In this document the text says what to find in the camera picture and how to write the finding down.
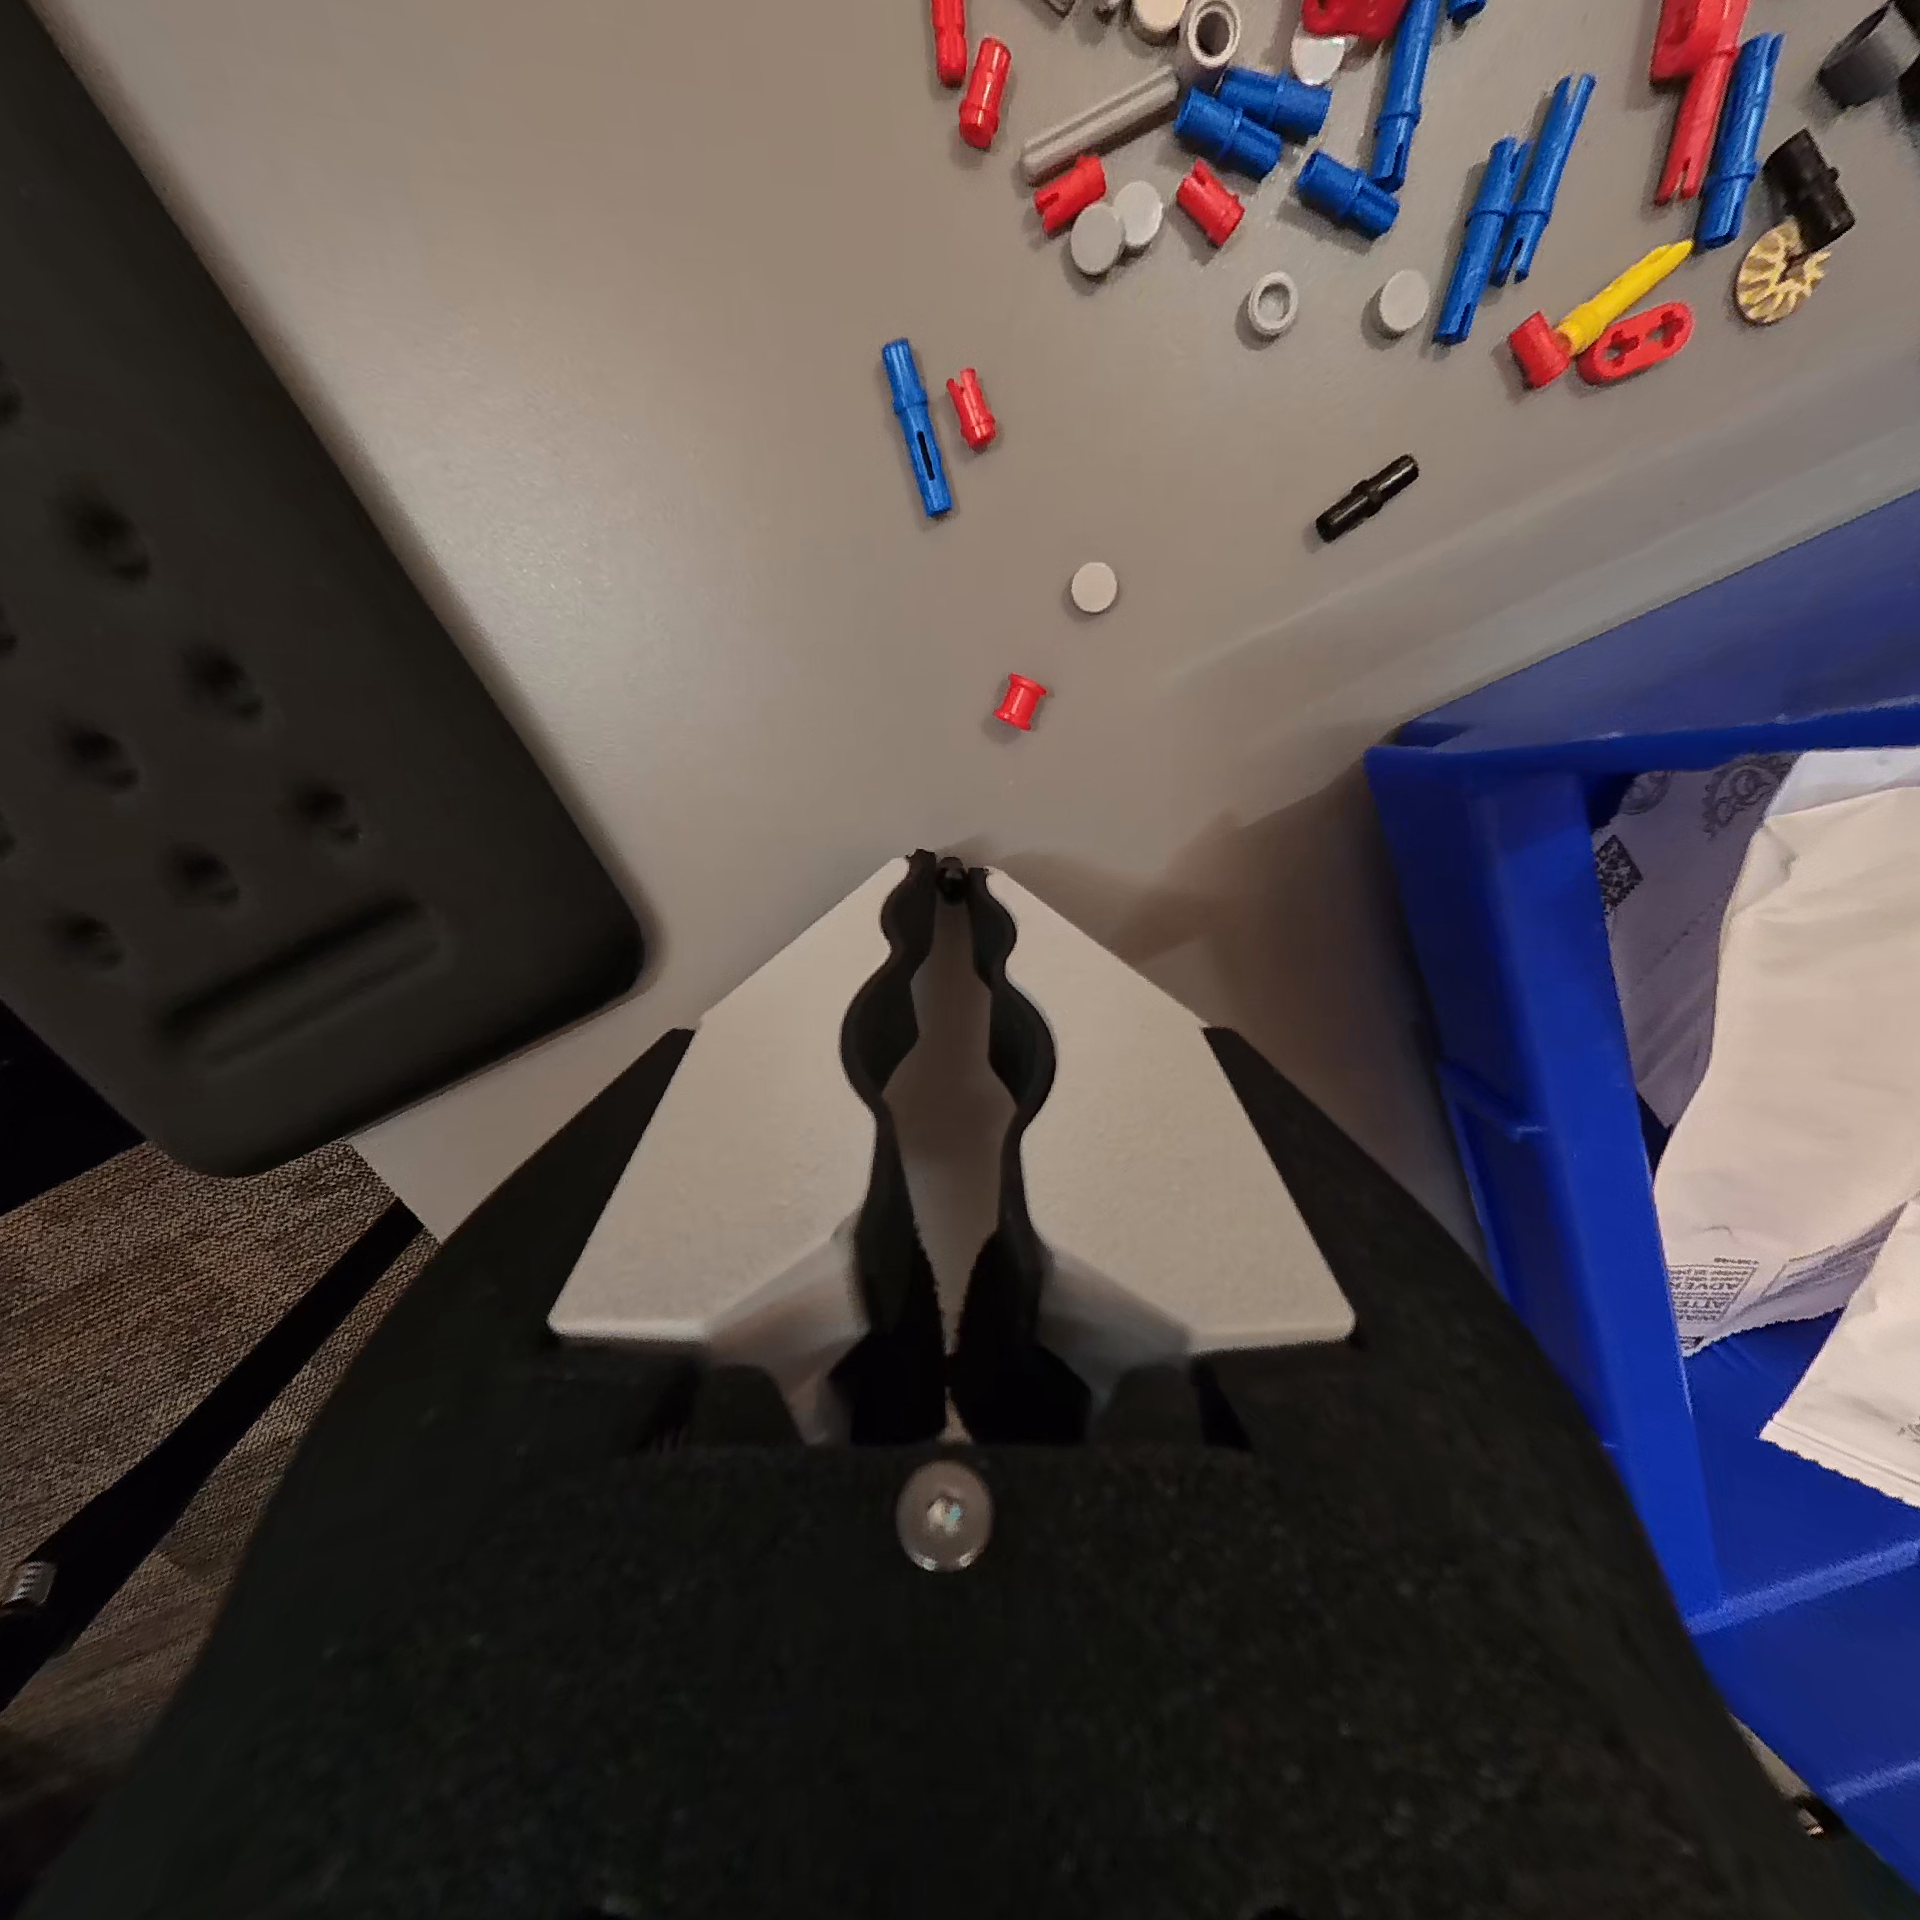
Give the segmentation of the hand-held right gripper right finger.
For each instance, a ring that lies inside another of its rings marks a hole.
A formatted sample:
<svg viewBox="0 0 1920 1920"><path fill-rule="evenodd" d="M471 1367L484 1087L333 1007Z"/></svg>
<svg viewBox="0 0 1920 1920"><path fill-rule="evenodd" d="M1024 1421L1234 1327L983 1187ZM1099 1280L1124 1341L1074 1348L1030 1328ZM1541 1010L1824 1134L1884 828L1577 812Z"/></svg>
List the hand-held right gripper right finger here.
<svg viewBox="0 0 1920 1920"><path fill-rule="evenodd" d="M1011 877L957 870L1014 1102L957 1322L959 1398L1107 1398L1139 1367L1356 1328L1217 1032Z"/></svg>

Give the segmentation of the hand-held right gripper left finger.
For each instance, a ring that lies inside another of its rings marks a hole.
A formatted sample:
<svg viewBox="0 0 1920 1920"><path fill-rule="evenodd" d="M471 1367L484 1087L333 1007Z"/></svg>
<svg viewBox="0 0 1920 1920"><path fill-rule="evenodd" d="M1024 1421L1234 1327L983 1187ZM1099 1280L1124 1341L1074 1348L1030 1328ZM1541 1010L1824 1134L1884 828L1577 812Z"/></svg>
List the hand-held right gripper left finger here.
<svg viewBox="0 0 1920 1920"><path fill-rule="evenodd" d="M886 1107L930 934L933 854L894 857L701 1014L560 1341L753 1367L809 1441L933 1435L933 1278Z"/></svg>

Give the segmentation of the pile of small lego pieces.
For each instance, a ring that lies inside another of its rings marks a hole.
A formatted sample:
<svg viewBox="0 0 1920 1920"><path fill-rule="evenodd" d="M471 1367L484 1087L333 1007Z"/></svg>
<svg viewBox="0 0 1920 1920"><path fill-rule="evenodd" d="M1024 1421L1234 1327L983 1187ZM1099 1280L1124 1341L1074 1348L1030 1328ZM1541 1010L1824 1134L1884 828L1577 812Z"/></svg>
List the pile of small lego pieces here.
<svg viewBox="0 0 1920 1920"><path fill-rule="evenodd" d="M1349 50L1269 175L1207 160L1243 207L1223 244L1174 207L1197 155L1171 120L1103 155L1081 237L1043 232L1016 148L1144 81L1113 37L1024 35L993 152L889 61L851 337L973 367L999 427L984 451L946 428L950 514L874 484L856 521L891 712L1003 735L1019 671L1059 752L1374 738L1913 495L1917 138L1811 82L1859 8L1749 2L1739 28L1781 37L1763 142L1809 125L1859 217L1824 290L1736 317L1776 221L1751 184L1736 235L1636 304L1684 300L1690 345L1609 391L1529 388L1506 334L1693 237L1706 190L1653 200L1689 91L1646 77L1656 2L1411 2L1407 97L1393 50Z"/></svg>

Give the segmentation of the blue plastic bin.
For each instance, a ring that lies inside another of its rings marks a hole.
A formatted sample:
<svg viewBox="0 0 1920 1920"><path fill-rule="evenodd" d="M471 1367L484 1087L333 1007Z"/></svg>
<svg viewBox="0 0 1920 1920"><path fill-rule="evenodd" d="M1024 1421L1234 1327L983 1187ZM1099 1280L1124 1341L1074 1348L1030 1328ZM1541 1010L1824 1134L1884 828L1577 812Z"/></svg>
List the blue plastic bin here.
<svg viewBox="0 0 1920 1920"><path fill-rule="evenodd" d="M1760 1441L1814 1320L1684 1358L1591 832L1653 774L1917 744L1917 495L1407 721L1364 755L1506 1301L1571 1385L1733 1718L1917 1882L1917 1512Z"/></svg>

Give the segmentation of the clear printed plastic bag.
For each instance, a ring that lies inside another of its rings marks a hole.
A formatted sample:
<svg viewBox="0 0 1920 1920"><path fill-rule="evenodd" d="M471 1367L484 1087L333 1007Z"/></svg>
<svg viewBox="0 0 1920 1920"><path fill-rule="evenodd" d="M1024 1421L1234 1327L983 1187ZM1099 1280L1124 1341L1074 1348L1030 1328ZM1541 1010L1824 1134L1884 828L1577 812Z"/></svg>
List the clear printed plastic bag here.
<svg viewBox="0 0 1920 1920"><path fill-rule="evenodd" d="M1790 767L1793 755L1744 755L1709 772L1643 772L1593 832L1629 1067L1663 1128L1706 1074L1723 917Z"/></svg>

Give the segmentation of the large white paper scrap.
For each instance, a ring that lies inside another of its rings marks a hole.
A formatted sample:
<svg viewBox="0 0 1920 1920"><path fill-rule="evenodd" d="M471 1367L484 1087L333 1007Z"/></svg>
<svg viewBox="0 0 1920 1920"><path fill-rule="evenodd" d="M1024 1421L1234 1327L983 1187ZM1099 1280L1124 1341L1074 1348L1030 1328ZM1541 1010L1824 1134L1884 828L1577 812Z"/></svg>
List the large white paper scrap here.
<svg viewBox="0 0 1920 1920"><path fill-rule="evenodd" d="M1917 1198L1917 752L1803 755L1723 908L1653 1171L1684 1355L1827 1314Z"/></svg>

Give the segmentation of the small white paper scrap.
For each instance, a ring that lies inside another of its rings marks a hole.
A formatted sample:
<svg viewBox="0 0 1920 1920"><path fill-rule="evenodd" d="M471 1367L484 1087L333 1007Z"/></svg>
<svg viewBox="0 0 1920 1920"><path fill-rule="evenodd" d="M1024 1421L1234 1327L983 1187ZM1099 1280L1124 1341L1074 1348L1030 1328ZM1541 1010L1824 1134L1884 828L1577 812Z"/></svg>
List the small white paper scrap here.
<svg viewBox="0 0 1920 1920"><path fill-rule="evenodd" d="M1869 1492L1917 1507L1917 1278L1874 1275L1760 1435Z"/></svg>

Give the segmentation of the black chair frame bar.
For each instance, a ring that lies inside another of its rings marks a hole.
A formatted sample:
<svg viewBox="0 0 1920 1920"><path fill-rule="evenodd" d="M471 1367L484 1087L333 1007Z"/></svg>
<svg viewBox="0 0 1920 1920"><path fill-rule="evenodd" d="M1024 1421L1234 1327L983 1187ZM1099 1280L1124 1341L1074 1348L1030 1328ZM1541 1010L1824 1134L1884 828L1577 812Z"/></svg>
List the black chair frame bar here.
<svg viewBox="0 0 1920 1920"><path fill-rule="evenodd" d="M33 1547L1 1592L1 1708L121 1592L219 1464L421 1234L391 1204L156 1450Z"/></svg>

